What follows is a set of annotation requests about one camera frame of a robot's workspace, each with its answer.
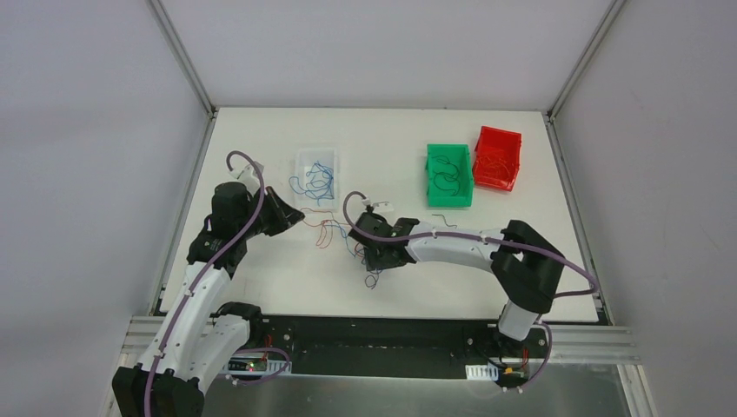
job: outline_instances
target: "red plastic bin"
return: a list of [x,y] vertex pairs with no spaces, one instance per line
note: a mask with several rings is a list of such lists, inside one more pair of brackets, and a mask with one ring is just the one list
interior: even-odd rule
[[482,126],[475,148],[475,184],[512,191],[520,172],[521,147],[521,133]]

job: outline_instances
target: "green plastic bin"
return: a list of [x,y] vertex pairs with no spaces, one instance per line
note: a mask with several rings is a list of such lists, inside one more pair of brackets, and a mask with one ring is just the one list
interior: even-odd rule
[[474,200],[474,175],[468,145],[429,144],[428,205],[470,207]]

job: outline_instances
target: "white wall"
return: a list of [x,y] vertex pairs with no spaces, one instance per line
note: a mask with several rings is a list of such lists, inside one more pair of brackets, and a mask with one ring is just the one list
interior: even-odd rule
[[558,120],[663,416],[734,415],[737,2],[629,2]]
[[0,415],[98,414],[205,123],[143,0],[0,4]]
[[165,0],[221,106],[549,109],[610,0]]

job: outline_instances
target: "white table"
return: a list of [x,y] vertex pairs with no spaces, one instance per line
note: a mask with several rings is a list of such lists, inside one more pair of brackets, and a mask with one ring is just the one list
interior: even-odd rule
[[[473,151],[482,125],[522,133],[521,169],[511,193],[476,188],[470,208],[429,208],[424,170],[428,143],[466,143]],[[373,202],[390,201],[392,217],[416,217],[462,228],[503,228],[520,219],[537,229],[565,256],[581,265],[581,253],[555,166],[542,115],[536,112],[403,109],[220,109],[207,149],[182,239],[161,304],[172,308],[182,284],[189,244],[210,212],[215,186],[231,181],[225,156],[240,149],[265,166],[267,185],[294,202],[289,177],[299,148],[328,144],[339,149],[340,197],[358,189]],[[244,162],[236,160],[237,167]],[[359,199],[349,206],[356,219]],[[318,223],[328,215],[308,215]],[[489,272],[426,262],[390,269],[375,289],[367,273],[335,235],[319,249],[319,231],[304,224],[275,237],[257,236],[229,284],[223,301],[261,306],[265,314],[310,314],[403,318],[486,318],[499,316],[507,296]],[[570,269],[559,291],[584,289],[586,281]],[[590,296],[555,302],[552,321],[596,321]]]

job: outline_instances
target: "clear plastic container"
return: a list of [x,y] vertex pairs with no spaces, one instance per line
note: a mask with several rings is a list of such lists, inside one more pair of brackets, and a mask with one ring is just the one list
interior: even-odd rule
[[295,207],[337,211],[338,150],[331,147],[305,148],[297,151],[295,174],[289,178],[295,193]]

